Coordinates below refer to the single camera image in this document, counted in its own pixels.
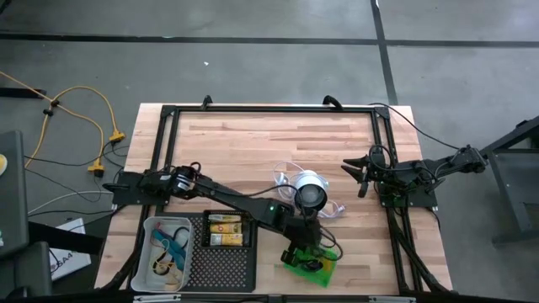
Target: yellow extension cord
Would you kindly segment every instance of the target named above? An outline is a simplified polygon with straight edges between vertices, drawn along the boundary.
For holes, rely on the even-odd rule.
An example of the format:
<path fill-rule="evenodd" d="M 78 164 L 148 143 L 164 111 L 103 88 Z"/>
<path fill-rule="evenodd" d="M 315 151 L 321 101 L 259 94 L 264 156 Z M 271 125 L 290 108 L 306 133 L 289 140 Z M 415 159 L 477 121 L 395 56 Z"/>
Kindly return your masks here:
<path fill-rule="evenodd" d="M 75 90 L 75 89 L 86 89 L 86 90 L 89 90 L 89 91 L 92 91 L 92 92 L 98 94 L 103 99 L 103 101 L 105 101 L 107 103 L 107 106 L 109 107 L 109 111 L 110 111 L 110 118 L 112 119 L 113 133 L 112 133 L 112 136 L 109 137 L 109 141 L 119 142 L 119 141 L 122 141 L 125 138 L 125 134 L 120 132 L 118 130 L 118 128 L 116 127 L 115 113 L 114 113 L 114 110 L 112 109 L 112 106 L 110 105 L 109 100 L 102 93 L 100 93 L 97 89 L 91 88 L 91 87 L 86 87 L 86 86 L 76 86 L 76 87 L 68 88 L 68 89 L 58 93 L 54 98 L 49 98 L 49 97 L 45 96 L 44 94 L 42 94 L 42 93 L 36 91 L 35 89 L 33 89 L 31 86 L 29 86 L 29 85 L 15 79 L 14 77 L 9 76 L 5 72 L 0 71 L 0 75 L 8 78 L 9 80 L 11 80 L 13 82 L 16 82 L 17 84 L 19 84 L 19 85 L 21 85 L 21 86 L 23 86 L 25 88 L 27 88 L 31 92 L 33 92 L 33 93 L 41 96 L 45 100 L 49 101 L 51 104 L 54 101 L 58 100 L 61 96 L 65 95 L 66 93 L 71 92 L 72 90 Z M 77 113 L 71 111 L 70 109 L 66 109 L 65 107 L 63 107 L 60 104 L 58 104 L 57 107 L 64 110 L 65 112 L 67 112 L 68 114 L 70 114 L 70 115 L 72 115 L 74 117 L 77 117 L 77 118 L 80 118 L 80 119 L 83 119 L 83 120 L 86 120 L 86 121 L 90 122 L 91 124 L 95 125 L 95 127 L 98 128 L 99 134 L 101 135 L 101 147 L 99 148 L 98 158 L 95 160 L 93 165 L 88 168 L 88 170 L 89 170 L 89 172 L 93 172 L 93 173 L 96 173 L 96 172 L 99 172 L 99 171 L 103 172 L 104 167 L 101 164 L 101 157 L 103 156 L 104 133 L 103 133 L 103 129 L 101 128 L 101 126 L 99 126 L 99 124 L 97 122 L 90 119 L 89 117 L 87 117 L 85 115 L 82 115 L 82 114 L 77 114 Z M 46 114 L 45 118 L 43 119 L 43 124 L 41 126 L 41 134 L 40 134 L 40 139 L 39 139 L 39 141 L 37 143 L 37 147 L 35 148 L 34 152 L 32 153 L 32 156 L 30 157 L 30 159 L 28 159 L 28 161 L 24 164 L 24 167 L 28 167 L 30 165 L 30 163 L 32 162 L 32 158 L 35 157 L 37 155 L 38 151 L 40 150 L 41 144 L 43 143 L 43 139 L 45 137 L 45 129 L 46 129 L 48 121 L 49 121 L 49 115 Z"/>

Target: perforated black tray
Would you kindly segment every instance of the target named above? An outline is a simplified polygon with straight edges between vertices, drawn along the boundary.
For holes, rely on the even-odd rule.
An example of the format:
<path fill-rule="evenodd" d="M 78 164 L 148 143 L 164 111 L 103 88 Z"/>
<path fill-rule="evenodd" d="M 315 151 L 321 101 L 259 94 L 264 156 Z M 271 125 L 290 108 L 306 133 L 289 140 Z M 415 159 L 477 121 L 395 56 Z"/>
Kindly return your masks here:
<path fill-rule="evenodd" d="M 195 232 L 191 274 L 181 291 L 252 292 L 256 288 L 257 228 L 251 230 L 252 247 L 202 247 L 202 213 L 157 213 L 190 219 Z"/>

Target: white basket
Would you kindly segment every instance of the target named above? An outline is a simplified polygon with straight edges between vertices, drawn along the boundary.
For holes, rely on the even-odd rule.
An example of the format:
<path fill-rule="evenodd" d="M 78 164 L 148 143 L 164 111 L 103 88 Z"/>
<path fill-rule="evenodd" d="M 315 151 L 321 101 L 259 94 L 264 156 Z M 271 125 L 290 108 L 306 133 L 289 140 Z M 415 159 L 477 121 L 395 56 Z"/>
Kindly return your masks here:
<path fill-rule="evenodd" d="M 183 226 L 189 229 L 189 242 L 185 248 L 185 266 L 184 276 L 176 290 L 166 290 L 165 283 L 168 281 L 167 276 L 160 276 L 153 273 L 151 260 L 155 260 L 162 252 L 160 247 L 153 246 L 150 241 L 152 239 L 152 231 L 156 224 L 160 223 L 160 229 L 169 235 L 173 235 L 174 231 Z M 193 226 L 187 218 L 180 217 L 150 217 L 144 221 L 144 243 L 142 244 L 141 259 L 138 263 L 138 269 L 135 277 L 131 280 L 131 288 L 142 292 L 177 292 L 189 282 L 189 273 L 191 270 L 191 253 L 193 251 Z M 178 244 L 184 243 L 186 232 L 180 232 L 176 241 Z"/>

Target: plug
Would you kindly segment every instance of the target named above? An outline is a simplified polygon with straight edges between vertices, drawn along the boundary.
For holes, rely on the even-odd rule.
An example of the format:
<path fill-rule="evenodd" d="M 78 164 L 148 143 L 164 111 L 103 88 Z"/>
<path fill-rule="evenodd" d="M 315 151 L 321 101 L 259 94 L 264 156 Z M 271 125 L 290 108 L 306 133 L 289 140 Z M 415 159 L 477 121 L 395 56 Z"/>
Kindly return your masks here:
<path fill-rule="evenodd" d="M 112 136 L 109 137 L 109 141 L 118 143 L 125 139 L 125 134 L 121 131 L 115 130 L 112 132 Z"/>
<path fill-rule="evenodd" d="M 93 162 L 91 167 L 88 167 L 88 171 L 93 173 L 95 177 L 102 178 L 104 175 L 104 166 L 101 165 L 101 162 L 97 159 Z"/>

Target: blue object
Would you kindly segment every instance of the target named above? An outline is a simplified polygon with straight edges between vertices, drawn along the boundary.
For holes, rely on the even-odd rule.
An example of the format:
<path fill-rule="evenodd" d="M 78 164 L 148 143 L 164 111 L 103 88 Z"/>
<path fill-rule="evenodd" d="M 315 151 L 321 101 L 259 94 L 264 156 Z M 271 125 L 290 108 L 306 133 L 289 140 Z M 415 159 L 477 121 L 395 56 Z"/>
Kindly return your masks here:
<path fill-rule="evenodd" d="M 161 243 L 164 240 L 168 241 L 167 253 L 174 258 L 176 268 L 183 271 L 185 267 L 185 250 L 171 236 L 158 229 L 153 230 L 152 236 Z"/>

